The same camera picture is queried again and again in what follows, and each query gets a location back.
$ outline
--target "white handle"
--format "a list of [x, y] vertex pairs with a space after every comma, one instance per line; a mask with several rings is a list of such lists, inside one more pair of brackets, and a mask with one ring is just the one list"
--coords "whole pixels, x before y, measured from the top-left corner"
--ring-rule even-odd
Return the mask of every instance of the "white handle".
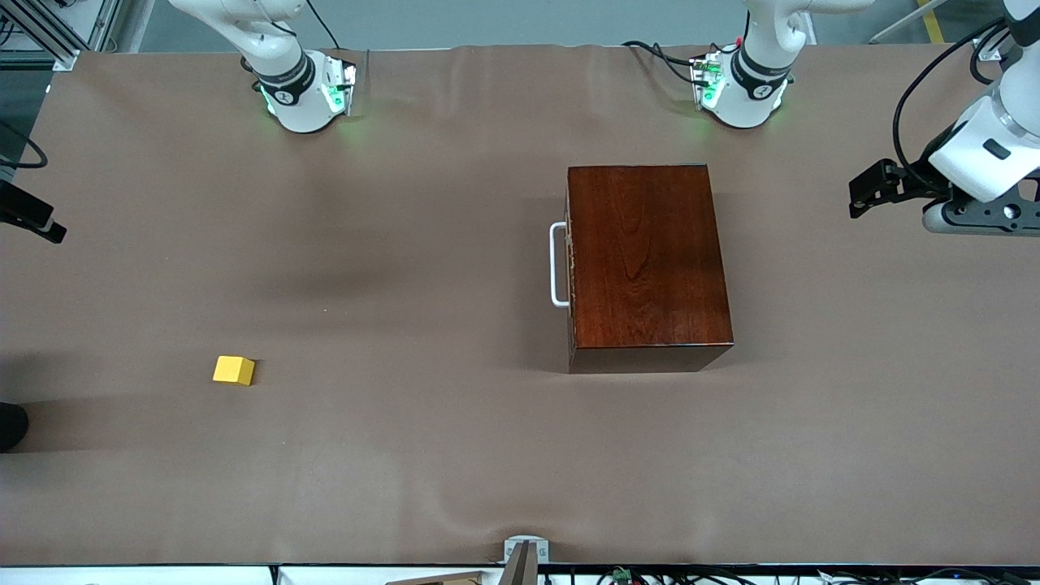
[[561, 301], [556, 297], [556, 230], [567, 228], [567, 222], [556, 222], [549, 226], [549, 297], [552, 304], [562, 309], [571, 306], [570, 301]]

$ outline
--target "brown tabletop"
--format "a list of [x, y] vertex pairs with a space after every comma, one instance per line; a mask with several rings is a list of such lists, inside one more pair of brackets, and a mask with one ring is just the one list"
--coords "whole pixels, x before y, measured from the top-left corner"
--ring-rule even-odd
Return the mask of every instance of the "brown tabletop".
[[[1040, 248], [848, 218], [938, 47], [814, 47], [736, 131], [627, 49], [372, 53], [293, 135], [236, 55], [83, 55], [0, 230], [0, 563], [1035, 563]], [[979, 91], [966, 57], [908, 151]], [[547, 228], [567, 168], [707, 162], [736, 346], [569, 376]], [[210, 381], [220, 354], [257, 383]]]

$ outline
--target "yellow cube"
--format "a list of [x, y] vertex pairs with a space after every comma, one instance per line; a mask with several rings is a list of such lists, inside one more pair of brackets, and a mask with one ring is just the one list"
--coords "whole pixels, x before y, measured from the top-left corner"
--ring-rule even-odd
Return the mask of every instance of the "yellow cube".
[[249, 386], [253, 383], [252, 360], [244, 357], [223, 355], [216, 358], [216, 370], [213, 371], [213, 381], [235, 386]]

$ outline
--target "black cylindrical object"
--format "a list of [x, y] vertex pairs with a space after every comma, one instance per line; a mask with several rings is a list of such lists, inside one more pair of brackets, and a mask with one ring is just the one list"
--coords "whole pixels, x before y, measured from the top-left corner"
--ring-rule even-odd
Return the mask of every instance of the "black cylindrical object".
[[18, 444], [29, 430], [29, 415], [17, 404], [0, 402], [0, 453]]

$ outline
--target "wooden box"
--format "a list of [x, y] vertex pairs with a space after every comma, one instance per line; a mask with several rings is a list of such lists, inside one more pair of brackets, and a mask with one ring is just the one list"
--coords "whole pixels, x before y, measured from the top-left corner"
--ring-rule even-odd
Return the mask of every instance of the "wooden box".
[[570, 372], [696, 372], [731, 348], [707, 167], [567, 180]]

